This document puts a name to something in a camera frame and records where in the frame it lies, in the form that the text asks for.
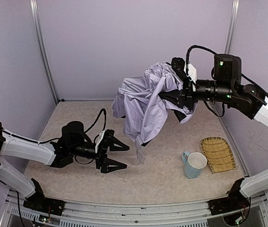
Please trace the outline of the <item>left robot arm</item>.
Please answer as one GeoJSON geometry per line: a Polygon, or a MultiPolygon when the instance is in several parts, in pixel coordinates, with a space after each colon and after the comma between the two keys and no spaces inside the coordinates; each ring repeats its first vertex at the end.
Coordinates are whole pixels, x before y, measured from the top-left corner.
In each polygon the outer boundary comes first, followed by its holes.
{"type": "Polygon", "coordinates": [[[94,160],[96,169],[106,174],[127,168],[126,164],[107,157],[108,151],[130,149],[114,133],[114,130],[103,130],[94,143],[85,133],[83,123],[72,121],[62,127],[58,140],[41,142],[6,131],[0,122],[0,181],[24,196],[25,208],[60,216],[65,202],[45,197],[37,180],[26,178],[4,157],[32,160],[54,168],[64,168],[74,162],[74,157],[83,157],[94,160]]]}

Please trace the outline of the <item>lavender folding umbrella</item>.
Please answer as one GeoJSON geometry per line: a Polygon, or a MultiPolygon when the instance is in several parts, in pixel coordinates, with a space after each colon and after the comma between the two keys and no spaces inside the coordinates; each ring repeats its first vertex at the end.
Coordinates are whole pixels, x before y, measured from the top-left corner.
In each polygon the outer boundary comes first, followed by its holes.
{"type": "Polygon", "coordinates": [[[134,142],[136,157],[144,163],[142,147],[154,139],[163,128],[168,111],[181,114],[180,123],[189,121],[195,110],[179,108],[161,99],[159,93],[180,91],[183,82],[167,63],[150,66],[143,76],[125,78],[112,104],[113,116],[125,118],[123,133],[134,142]]]}

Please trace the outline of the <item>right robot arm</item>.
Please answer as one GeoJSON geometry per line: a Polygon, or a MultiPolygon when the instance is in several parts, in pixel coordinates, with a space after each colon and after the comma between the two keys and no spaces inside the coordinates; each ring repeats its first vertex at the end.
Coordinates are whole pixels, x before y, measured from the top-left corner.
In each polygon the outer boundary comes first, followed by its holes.
{"type": "MultiPolygon", "coordinates": [[[[169,63],[183,82],[181,90],[161,92],[160,97],[178,107],[193,110],[198,101],[220,102],[234,108],[268,128],[268,93],[255,82],[241,84],[240,57],[215,54],[211,80],[194,79],[189,75],[188,60],[174,57],[169,63]]],[[[250,206],[250,198],[268,189],[268,169],[259,174],[236,180],[227,196],[208,202],[212,215],[223,214],[250,206]]]]}

